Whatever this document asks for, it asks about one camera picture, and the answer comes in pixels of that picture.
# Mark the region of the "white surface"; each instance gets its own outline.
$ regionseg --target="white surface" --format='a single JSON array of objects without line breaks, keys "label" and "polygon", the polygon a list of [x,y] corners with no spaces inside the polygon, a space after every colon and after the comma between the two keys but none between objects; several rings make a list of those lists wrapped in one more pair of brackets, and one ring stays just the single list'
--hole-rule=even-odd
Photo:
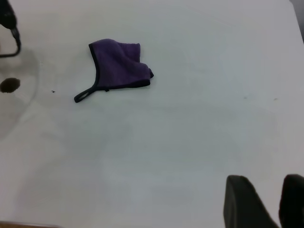
[{"label": "white surface", "polygon": [[[0,60],[1,79],[21,79],[0,94],[0,219],[219,228],[226,177],[241,174],[278,221],[283,178],[304,175],[304,47],[289,1],[11,3],[23,51]],[[88,44],[103,38],[139,42],[155,78],[75,104],[95,79]]]}]

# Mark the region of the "black trim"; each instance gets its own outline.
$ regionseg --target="black trim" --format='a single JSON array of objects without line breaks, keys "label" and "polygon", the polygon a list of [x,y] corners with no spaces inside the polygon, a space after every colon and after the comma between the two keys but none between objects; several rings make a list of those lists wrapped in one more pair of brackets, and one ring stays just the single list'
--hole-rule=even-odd
[{"label": "black trim", "polygon": [[[94,93],[95,91],[106,91],[108,92],[110,89],[123,89],[123,88],[139,88],[139,87],[144,87],[144,86],[148,86],[150,85],[150,80],[149,79],[144,79],[144,80],[140,80],[131,84],[127,84],[127,85],[118,85],[118,86],[97,86],[99,83],[99,79],[100,79],[100,68],[99,68],[99,64],[97,61],[97,57],[95,55],[94,49],[93,49],[93,45],[89,44],[89,48],[94,60],[94,64],[95,64],[95,68],[96,68],[96,76],[95,76],[95,82],[94,85],[81,92],[80,94],[78,94],[77,96],[74,97],[74,101],[76,103],[81,102],[82,100],[84,100],[85,98],[87,98],[88,96],[90,96],[92,93]],[[150,71],[150,77],[153,78],[154,74],[152,73],[151,69],[149,69]]]},{"label": "black trim", "polygon": [[87,98],[92,93],[94,93],[97,89],[97,85],[98,85],[98,82],[99,82],[100,69],[99,69],[97,58],[96,58],[96,55],[95,55],[95,52],[94,52],[94,49],[93,49],[93,45],[89,44],[89,48],[90,48],[90,51],[91,51],[91,54],[92,54],[92,57],[93,57],[93,60],[94,60],[95,68],[96,68],[95,82],[94,82],[94,85],[91,88],[81,92],[80,94],[78,94],[77,96],[74,97],[74,101],[76,103],[81,102],[83,99]]}]

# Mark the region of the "purple cloth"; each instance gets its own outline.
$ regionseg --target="purple cloth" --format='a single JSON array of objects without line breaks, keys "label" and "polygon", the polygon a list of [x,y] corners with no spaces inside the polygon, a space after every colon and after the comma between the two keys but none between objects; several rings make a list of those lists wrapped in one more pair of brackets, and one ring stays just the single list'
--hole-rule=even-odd
[{"label": "purple cloth", "polygon": [[96,67],[94,85],[75,96],[76,103],[98,90],[137,88],[150,85],[152,71],[140,63],[140,44],[102,39],[89,44]]}]

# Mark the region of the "black plastic part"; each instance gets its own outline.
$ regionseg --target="black plastic part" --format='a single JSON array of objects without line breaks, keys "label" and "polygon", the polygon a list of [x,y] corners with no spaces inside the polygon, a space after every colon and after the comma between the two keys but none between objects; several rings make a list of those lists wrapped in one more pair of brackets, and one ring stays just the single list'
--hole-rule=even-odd
[{"label": "black plastic part", "polygon": [[297,174],[284,179],[279,218],[282,228],[304,228],[304,178]]},{"label": "black plastic part", "polygon": [[0,0],[0,24],[10,30],[17,26],[15,13],[7,0]]},{"label": "black plastic part", "polygon": [[228,176],[224,204],[226,228],[278,228],[250,181]]},{"label": "black plastic part", "polygon": [[20,34],[17,29],[17,19],[15,13],[7,0],[0,0],[0,24],[11,30],[12,36],[17,44],[17,50],[14,53],[2,54],[0,55],[0,58],[14,57],[21,51],[21,41]]}]

